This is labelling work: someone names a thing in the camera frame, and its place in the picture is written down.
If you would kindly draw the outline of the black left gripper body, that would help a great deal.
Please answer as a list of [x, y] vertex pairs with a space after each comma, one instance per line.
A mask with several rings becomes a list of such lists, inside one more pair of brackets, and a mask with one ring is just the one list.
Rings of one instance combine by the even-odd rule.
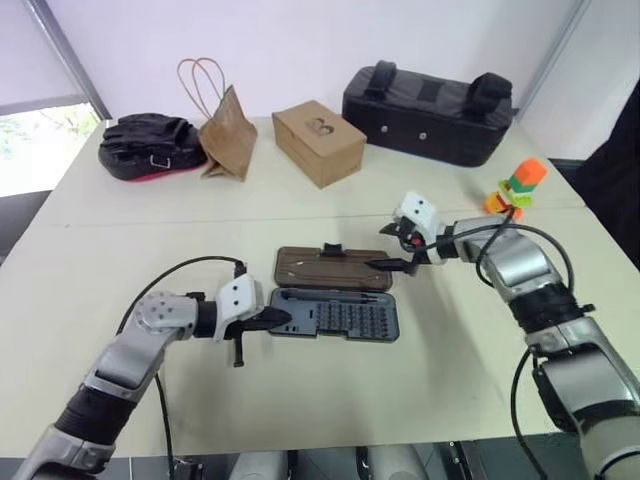
[[227, 339], [234, 340], [241, 337], [245, 331], [265, 331], [272, 328], [269, 308], [264, 308], [260, 313], [246, 319], [236, 320], [227, 326]]

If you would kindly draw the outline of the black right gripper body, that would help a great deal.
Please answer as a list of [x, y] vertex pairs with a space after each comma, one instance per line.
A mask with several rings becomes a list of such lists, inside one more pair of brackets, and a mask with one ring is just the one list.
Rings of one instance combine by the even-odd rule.
[[395, 220], [395, 234], [400, 247], [412, 255], [413, 263], [431, 263], [427, 246], [430, 241], [417, 229], [415, 223], [406, 217]]

